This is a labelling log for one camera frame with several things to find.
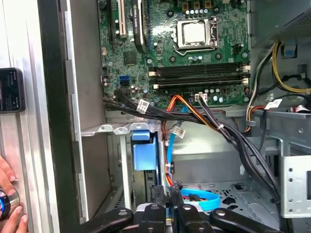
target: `blue plastic bracket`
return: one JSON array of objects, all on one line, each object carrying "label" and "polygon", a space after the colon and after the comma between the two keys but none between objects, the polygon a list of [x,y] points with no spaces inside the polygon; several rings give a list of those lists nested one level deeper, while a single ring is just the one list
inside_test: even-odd
[{"label": "blue plastic bracket", "polygon": [[133,141],[149,141],[150,140],[150,131],[149,130],[137,130],[133,132],[132,135]]},{"label": "blue plastic bracket", "polygon": [[[137,141],[138,138],[142,138],[141,141],[146,141],[147,135],[140,133],[134,137]],[[133,158],[134,158],[134,170],[156,170],[157,165],[157,137],[153,137],[152,143],[134,144],[133,145]]]}]

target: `black ram slot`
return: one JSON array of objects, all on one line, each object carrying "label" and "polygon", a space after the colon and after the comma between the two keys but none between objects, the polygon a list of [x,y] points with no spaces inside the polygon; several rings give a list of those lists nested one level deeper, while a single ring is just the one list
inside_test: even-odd
[{"label": "black ram slot", "polygon": [[112,0],[107,0],[108,10],[108,23],[109,23],[109,41],[111,44],[112,50],[115,49],[115,31],[114,31],[114,19],[113,19],[113,2]]},{"label": "black ram slot", "polygon": [[241,73],[244,64],[213,64],[213,65],[193,65],[179,67],[154,67],[153,71],[157,76],[163,78],[180,78],[195,75]]},{"label": "black ram slot", "polygon": [[174,88],[174,87],[191,87],[205,84],[240,84],[243,78],[248,78],[249,75],[227,75],[218,77],[205,78],[181,78],[181,79],[155,79],[151,84],[157,84],[159,89]]}]

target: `blue light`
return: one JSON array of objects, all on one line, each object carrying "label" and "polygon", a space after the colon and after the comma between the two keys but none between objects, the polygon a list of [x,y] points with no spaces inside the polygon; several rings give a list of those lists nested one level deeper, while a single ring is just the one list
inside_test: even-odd
[{"label": "blue light", "polygon": [[3,213],[4,212],[4,203],[3,203],[3,200],[0,198],[0,206],[1,206],[1,212]]}]

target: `connector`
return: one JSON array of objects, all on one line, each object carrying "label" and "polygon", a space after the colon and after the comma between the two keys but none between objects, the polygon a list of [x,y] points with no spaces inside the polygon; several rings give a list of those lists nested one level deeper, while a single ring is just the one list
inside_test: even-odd
[{"label": "connector", "polygon": [[119,83],[122,86],[130,84],[130,76],[129,75],[121,75],[119,76]]},{"label": "connector", "polygon": [[120,37],[126,38],[126,15],[125,15],[125,5],[124,0],[118,0],[118,8],[119,8],[119,28],[120,28]]},{"label": "connector", "polygon": [[194,101],[199,102],[199,98],[202,97],[202,99],[207,102],[207,94],[203,94],[203,92],[199,92],[198,94],[194,94]]}]

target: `hand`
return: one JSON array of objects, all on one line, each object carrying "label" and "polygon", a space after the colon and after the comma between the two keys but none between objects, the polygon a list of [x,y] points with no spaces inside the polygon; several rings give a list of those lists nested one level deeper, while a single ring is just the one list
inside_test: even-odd
[{"label": "hand", "polygon": [[9,220],[7,220],[7,222],[5,223],[1,233],[26,233],[27,232],[28,216],[24,215],[19,221],[21,211],[22,211],[22,207],[19,206],[12,212]]},{"label": "hand", "polygon": [[[14,172],[7,162],[0,156],[0,187],[7,195],[15,193],[15,189],[11,184],[16,179]],[[9,219],[6,221],[1,233],[26,233],[28,227],[28,216],[24,215],[20,220],[22,207],[17,207]]]}]

